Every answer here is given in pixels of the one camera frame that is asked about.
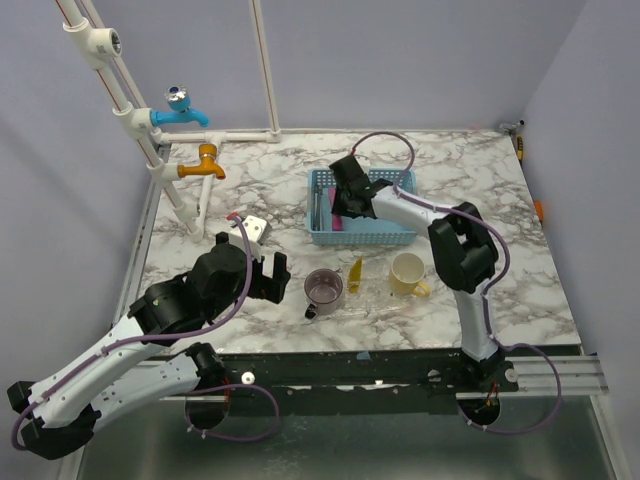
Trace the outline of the light blue perforated basket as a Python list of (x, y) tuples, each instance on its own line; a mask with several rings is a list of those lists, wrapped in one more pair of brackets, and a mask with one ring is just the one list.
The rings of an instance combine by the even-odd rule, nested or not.
[[(322, 186), (322, 229), (312, 229), (314, 187)], [(306, 227), (312, 243), (318, 246), (405, 246), (410, 245), (417, 234), (394, 222), (370, 218), (343, 218), (343, 230), (331, 231), (331, 214), (328, 189), (336, 188), (333, 174), (328, 168), (315, 168), (308, 172)]]

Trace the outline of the purple mug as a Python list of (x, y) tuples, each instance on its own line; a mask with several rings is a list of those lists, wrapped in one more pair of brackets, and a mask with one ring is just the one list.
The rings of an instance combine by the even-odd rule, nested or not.
[(307, 320), (331, 315), (341, 305), (344, 283), (334, 270), (314, 270), (306, 277), (303, 288), (307, 301), (304, 317)]

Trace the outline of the yellow mug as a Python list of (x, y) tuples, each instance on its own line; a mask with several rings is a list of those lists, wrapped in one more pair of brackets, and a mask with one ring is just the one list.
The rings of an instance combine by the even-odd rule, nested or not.
[(421, 258), (413, 253), (401, 253), (391, 262), (389, 285), (394, 295), (413, 295), (426, 298), (431, 294), (424, 282), (426, 267)]

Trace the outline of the clear textured glass tray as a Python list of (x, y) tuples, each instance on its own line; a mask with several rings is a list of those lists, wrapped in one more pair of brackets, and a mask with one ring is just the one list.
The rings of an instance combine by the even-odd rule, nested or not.
[(345, 317), (368, 317), (401, 305), (400, 299), (390, 290), (387, 273), (371, 276), (362, 272), (358, 290), (347, 290), (343, 300), (340, 313)]

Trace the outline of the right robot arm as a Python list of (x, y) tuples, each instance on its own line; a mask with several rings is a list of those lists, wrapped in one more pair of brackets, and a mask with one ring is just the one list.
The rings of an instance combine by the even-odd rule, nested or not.
[(397, 183), (372, 181), (353, 155), (335, 161), (330, 170), (336, 182), (334, 214), (392, 221), (429, 241), (436, 273), (456, 301), (461, 382), (471, 391), (485, 390), (496, 380), (504, 355), (493, 333), (488, 299), (499, 253), (477, 208), (469, 202), (432, 204)]

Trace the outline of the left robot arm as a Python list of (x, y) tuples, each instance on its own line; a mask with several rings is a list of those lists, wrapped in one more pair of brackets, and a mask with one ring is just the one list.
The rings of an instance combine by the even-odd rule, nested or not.
[(221, 233), (191, 270), (148, 287), (69, 365), (44, 380), (11, 385), (7, 396), (19, 415), (12, 446), (56, 460), (86, 445), (111, 421), (162, 397), (229, 397), (237, 386), (209, 344), (196, 342), (147, 373), (136, 367), (181, 339), (221, 327), (248, 298), (280, 303), (291, 278), (287, 257), (275, 253), (269, 276), (263, 262), (248, 245), (238, 247)]

